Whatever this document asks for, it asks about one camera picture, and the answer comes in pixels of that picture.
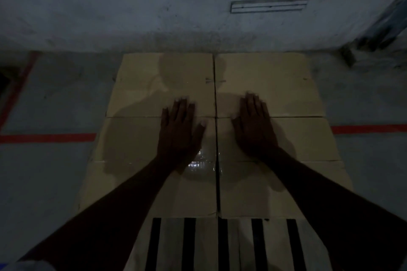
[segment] hand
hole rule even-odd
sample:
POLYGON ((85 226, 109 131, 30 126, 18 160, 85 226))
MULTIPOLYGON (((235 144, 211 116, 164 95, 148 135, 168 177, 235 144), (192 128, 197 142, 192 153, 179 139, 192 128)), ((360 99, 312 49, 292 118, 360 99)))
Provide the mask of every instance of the hand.
POLYGON ((171 170, 185 168, 201 149, 206 123, 202 121, 192 133, 194 114, 195 104, 187 106, 185 98, 174 101, 171 113, 168 108, 162 110, 156 158, 171 170))
POLYGON ((279 150, 265 102, 248 93, 240 99, 239 113, 231 121, 237 144, 247 155, 264 161, 273 150, 279 150))

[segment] person's left arm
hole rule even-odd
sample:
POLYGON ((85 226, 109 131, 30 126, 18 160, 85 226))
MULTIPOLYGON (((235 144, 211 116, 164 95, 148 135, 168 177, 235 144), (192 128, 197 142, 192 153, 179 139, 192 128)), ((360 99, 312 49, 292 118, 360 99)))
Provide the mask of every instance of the person's left arm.
POLYGON ((201 148, 205 124, 192 133, 195 105, 163 109, 157 156, 140 172, 43 240, 23 260, 44 260, 57 271, 123 270, 147 213, 169 174, 201 148))

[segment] person's left hand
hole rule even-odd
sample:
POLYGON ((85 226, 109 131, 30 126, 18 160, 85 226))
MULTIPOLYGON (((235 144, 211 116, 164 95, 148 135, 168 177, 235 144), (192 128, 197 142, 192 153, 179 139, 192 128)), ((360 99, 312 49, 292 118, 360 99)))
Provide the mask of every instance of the person's left hand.
POLYGON ((185 168, 201 149, 206 123, 202 121, 192 133, 194 114, 195 104, 187 105, 185 98, 176 99, 171 112, 162 110, 157 159, 171 170, 185 168))

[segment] finger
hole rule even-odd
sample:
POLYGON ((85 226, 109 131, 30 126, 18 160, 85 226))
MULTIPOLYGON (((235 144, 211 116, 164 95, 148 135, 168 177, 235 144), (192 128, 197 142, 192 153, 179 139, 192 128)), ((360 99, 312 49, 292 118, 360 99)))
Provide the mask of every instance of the finger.
POLYGON ((190 103, 186 109, 185 120, 191 122, 194 119, 195 115, 195 103, 190 103))
POLYGON ((178 109, 177 121, 184 121, 186 114, 186 98, 181 98, 180 108, 178 109))
POLYGON ((247 112, 247 99, 240 98, 240 118, 245 121, 249 118, 249 113, 247 112))
POLYGON ((168 107, 162 109, 161 113, 161 129, 168 125, 169 112, 168 107))
POLYGON ((175 99, 173 108, 172 108, 171 114, 170 114, 170 120, 175 120, 177 118, 179 107, 180 107, 180 99, 175 99))
POLYGON ((197 151, 201 148, 202 138, 206 130, 206 121, 202 120, 199 125, 197 125, 194 133, 192 134, 192 145, 197 151))
POLYGON ((267 104, 266 104, 266 102, 261 102, 261 108, 262 108, 262 111, 263 111, 263 116, 265 117, 265 118, 270 118, 270 115, 269 115, 269 110, 267 109, 267 104))
POLYGON ((240 121, 239 116, 232 116, 231 117, 231 123, 234 128, 234 134, 236 135, 237 138, 241 137, 243 135, 243 130, 242 130, 242 124, 240 121))
POLYGON ((263 109, 261 108, 261 102, 257 94, 254 95, 254 107, 260 117, 263 117, 263 109))
POLYGON ((254 97, 252 93, 246 94, 247 99, 247 111, 249 112, 249 116, 257 115, 256 108, 254 107, 254 97))

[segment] person's right arm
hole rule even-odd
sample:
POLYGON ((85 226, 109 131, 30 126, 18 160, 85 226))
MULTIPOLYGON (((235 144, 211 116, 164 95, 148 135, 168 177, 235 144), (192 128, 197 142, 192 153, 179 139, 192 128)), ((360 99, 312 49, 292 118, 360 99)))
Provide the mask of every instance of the person's right arm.
POLYGON ((407 222, 296 161, 278 147, 267 106, 247 94, 232 118, 238 145, 268 165, 345 270, 398 270, 407 222))

